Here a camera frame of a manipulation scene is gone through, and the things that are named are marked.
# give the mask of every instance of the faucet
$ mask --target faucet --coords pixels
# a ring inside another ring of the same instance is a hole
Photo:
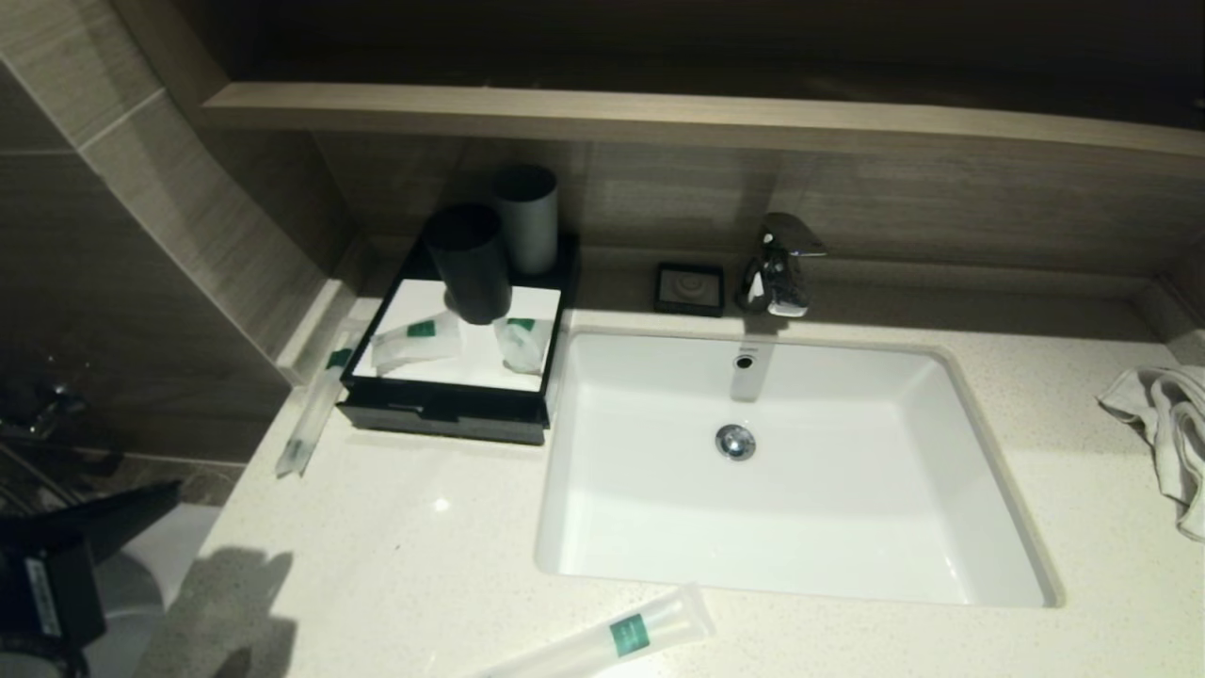
[[[748,313],[803,317],[810,297],[798,257],[823,257],[828,249],[797,216],[770,212],[762,219],[762,252],[750,259],[736,289],[736,305]]]

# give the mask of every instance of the sink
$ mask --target sink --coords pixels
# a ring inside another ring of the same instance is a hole
[[[598,332],[572,336],[566,358],[542,571],[1053,605],[942,358]],[[721,453],[725,426],[752,437],[752,454]]]

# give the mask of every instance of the white towel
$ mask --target white towel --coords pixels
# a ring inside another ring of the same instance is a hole
[[[1154,448],[1159,491],[1182,506],[1176,526],[1205,543],[1205,369],[1130,370],[1098,400]]]

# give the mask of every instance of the plastic tube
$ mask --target plastic tube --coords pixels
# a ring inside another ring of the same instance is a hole
[[[306,394],[305,407],[301,418],[298,419],[289,442],[284,446],[284,453],[276,461],[276,477],[283,478],[290,473],[301,476],[310,464],[310,456],[318,447],[318,437],[327,426],[330,411],[335,408],[343,385],[339,377],[347,366],[352,352],[360,342],[364,334],[365,320],[345,319],[336,330],[335,352],[330,354],[327,369],[313,379],[310,393]]]
[[[672,645],[715,636],[694,584],[475,678],[580,678]]]

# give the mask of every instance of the countertop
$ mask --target countertop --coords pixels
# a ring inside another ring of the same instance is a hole
[[[572,326],[743,330],[737,317],[631,312],[646,291],[593,303],[583,290]],[[713,638],[609,678],[1205,676],[1203,549],[1176,531],[1147,446],[1095,402],[1122,371],[1175,362],[1128,303],[833,285],[778,337],[952,358],[1057,607],[704,589]],[[536,568],[547,447],[357,431],[336,412],[305,477],[276,479],[302,397],[288,400],[243,473],[140,676],[460,677],[671,589]]]

